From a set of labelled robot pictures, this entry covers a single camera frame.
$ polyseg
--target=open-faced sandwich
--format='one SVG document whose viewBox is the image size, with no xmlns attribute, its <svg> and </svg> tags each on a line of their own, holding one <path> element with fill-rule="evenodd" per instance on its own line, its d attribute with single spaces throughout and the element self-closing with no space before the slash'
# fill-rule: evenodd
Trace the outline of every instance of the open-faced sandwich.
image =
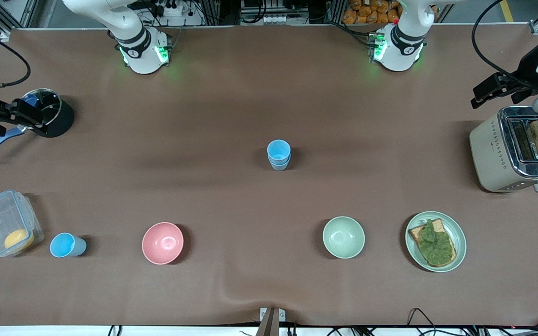
<svg viewBox="0 0 538 336">
<path fill-rule="evenodd" d="M 440 218 L 427 219 L 427 224 L 411 229 L 410 235 L 429 265 L 443 267 L 456 258 L 454 243 Z"/>
</svg>

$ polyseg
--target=blue cup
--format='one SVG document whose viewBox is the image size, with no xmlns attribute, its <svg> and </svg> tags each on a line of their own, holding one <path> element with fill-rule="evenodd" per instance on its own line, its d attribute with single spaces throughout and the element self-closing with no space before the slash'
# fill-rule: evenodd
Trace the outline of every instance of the blue cup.
<svg viewBox="0 0 538 336">
<path fill-rule="evenodd" d="M 275 164 L 271 161 L 271 159 L 269 159 L 269 163 L 271 163 L 271 167 L 277 171 L 282 171 L 284 169 L 286 169 L 286 167 L 288 166 L 288 163 L 290 163 L 290 157 L 288 157 L 287 161 L 285 163 L 282 163 L 282 164 Z"/>
<path fill-rule="evenodd" d="M 76 257 L 86 250 L 84 239 L 64 232 L 60 233 L 51 241 L 49 251 L 56 258 Z"/>
<path fill-rule="evenodd" d="M 290 161 L 290 145 L 284 140 L 273 140 L 267 146 L 267 156 L 271 165 L 287 165 Z"/>
</svg>

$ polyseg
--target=green bowl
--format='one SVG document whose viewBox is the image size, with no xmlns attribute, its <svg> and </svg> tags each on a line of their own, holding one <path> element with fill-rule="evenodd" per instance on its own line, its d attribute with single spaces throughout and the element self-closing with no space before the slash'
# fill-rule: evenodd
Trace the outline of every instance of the green bowl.
<svg viewBox="0 0 538 336">
<path fill-rule="evenodd" d="M 323 244 L 335 257 L 354 258 L 365 246 L 365 231 L 350 217 L 335 217 L 323 229 Z"/>
<path fill-rule="evenodd" d="M 441 221 L 444 223 L 446 232 L 448 232 L 448 234 L 450 235 L 450 238 L 454 243 L 454 248 L 456 249 L 456 258 L 454 259 L 454 261 L 452 261 L 451 264 L 443 267 L 433 267 L 429 265 L 429 262 L 427 262 L 427 260 L 418 250 L 417 243 L 414 242 L 414 239 L 412 239 L 412 236 L 410 235 L 410 230 L 416 227 L 420 227 L 423 224 L 426 224 L 427 219 L 431 219 L 433 221 L 438 218 L 441 218 Z M 458 223 L 454 219 L 452 219 L 452 217 L 449 217 L 448 215 L 441 212 L 425 211 L 414 216 L 410 220 L 410 223 L 408 223 L 408 226 L 406 227 L 406 247 L 408 248 L 408 252 L 412 256 L 412 259 L 414 259 L 414 261 L 416 261 L 423 268 L 432 272 L 449 272 L 457 268 L 457 266 L 460 266 L 462 261 L 464 261 L 464 257 L 466 256 L 466 237 L 464 236 L 464 232 L 462 232 L 462 229 L 460 228 Z"/>
</svg>

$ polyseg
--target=yellow tape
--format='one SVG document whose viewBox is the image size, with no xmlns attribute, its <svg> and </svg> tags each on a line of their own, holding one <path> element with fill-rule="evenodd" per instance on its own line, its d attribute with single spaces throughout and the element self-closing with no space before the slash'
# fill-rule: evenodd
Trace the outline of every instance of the yellow tape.
<svg viewBox="0 0 538 336">
<path fill-rule="evenodd" d="M 500 2 L 499 6 L 502 7 L 503 17 L 506 19 L 506 22 L 514 22 L 514 17 L 512 17 L 512 12 L 510 11 L 510 6 L 508 6 L 508 0 L 503 0 Z"/>
</svg>

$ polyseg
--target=white toaster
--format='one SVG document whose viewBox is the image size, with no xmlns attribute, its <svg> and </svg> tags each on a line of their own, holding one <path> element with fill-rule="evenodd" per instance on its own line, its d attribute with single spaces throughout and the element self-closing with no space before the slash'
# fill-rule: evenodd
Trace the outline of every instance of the white toaster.
<svg viewBox="0 0 538 336">
<path fill-rule="evenodd" d="M 538 113 L 509 106 L 470 132 L 470 149 L 479 182 L 493 193 L 533 186 L 538 192 L 538 153 L 527 132 Z"/>
</svg>

